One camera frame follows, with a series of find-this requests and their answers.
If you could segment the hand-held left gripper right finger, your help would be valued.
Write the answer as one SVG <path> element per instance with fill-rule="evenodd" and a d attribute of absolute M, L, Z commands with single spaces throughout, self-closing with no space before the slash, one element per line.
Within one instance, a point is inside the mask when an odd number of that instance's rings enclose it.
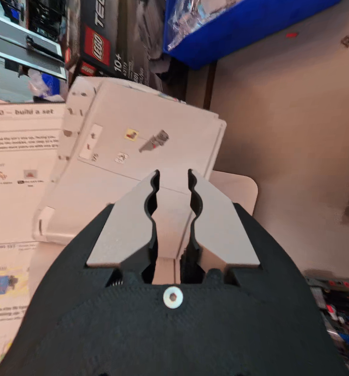
<path fill-rule="evenodd" d="M 235 268 L 257 269 L 260 261 L 234 202 L 195 169 L 188 170 L 195 215 L 188 242 L 188 283 L 201 283 L 210 270 L 227 276 Z"/>

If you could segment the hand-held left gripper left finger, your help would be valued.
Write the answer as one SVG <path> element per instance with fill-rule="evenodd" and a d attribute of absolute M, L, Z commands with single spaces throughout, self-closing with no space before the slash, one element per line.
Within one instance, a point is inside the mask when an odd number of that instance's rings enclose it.
<path fill-rule="evenodd" d="M 137 273 L 152 283 L 158 258 L 157 209 L 160 172 L 155 170 L 115 202 L 86 262 Z"/>

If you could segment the lego instruction booklet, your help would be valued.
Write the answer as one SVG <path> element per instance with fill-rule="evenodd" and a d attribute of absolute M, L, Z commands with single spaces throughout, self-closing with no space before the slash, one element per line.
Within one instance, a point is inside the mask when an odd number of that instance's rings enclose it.
<path fill-rule="evenodd" d="M 34 215 L 34 238 L 69 244 L 108 204 L 159 170 L 153 283 L 174 283 L 192 219 L 188 170 L 210 180 L 225 129 L 218 114 L 144 85 L 77 78 L 50 182 Z"/>

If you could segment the partly built lego car model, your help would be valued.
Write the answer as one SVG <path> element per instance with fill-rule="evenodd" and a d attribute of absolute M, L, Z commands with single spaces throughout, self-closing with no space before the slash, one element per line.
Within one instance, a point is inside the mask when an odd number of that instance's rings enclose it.
<path fill-rule="evenodd" d="M 327 332 L 349 369 L 349 279 L 305 276 Z"/>

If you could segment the black lego set box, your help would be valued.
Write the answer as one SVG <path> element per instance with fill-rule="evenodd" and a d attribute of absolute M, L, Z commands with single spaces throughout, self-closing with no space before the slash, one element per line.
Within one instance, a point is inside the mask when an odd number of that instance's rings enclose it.
<path fill-rule="evenodd" d="M 188 67 L 163 51 L 166 1 L 69 0 L 61 41 L 77 76 L 143 84 L 185 101 Z"/>

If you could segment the printed task sheet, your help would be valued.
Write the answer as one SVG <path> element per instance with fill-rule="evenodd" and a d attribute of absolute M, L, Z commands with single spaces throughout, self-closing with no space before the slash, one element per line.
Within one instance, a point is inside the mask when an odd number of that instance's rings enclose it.
<path fill-rule="evenodd" d="M 32 220 L 55 163 L 64 103 L 0 104 L 0 362 L 30 302 Z"/>

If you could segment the plain blue plastic bin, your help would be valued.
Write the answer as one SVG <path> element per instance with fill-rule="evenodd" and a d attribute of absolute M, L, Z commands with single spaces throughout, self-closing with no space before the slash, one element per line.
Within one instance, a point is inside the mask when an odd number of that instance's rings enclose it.
<path fill-rule="evenodd" d="M 185 37 L 172 51 L 168 51 L 167 21 L 175 1 L 166 1 L 163 52 L 191 69 L 199 69 L 339 2 L 337 0 L 241 0 L 230 10 Z"/>

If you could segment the clear plastic bags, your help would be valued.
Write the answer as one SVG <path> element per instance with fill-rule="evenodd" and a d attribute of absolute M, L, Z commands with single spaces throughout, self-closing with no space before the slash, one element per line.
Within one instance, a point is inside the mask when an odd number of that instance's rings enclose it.
<path fill-rule="evenodd" d="M 177 0 L 167 21 L 168 51 L 176 48 L 182 40 L 208 24 L 240 0 Z"/>

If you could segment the grey metal frame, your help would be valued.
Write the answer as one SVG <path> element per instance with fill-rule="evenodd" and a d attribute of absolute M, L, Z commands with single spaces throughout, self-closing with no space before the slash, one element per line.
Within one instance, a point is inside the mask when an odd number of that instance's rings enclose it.
<path fill-rule="evenodd" d="M 60 37 L 66 1 L 0 1 L 0 100 L 23 103 L 67 88 Z"/>

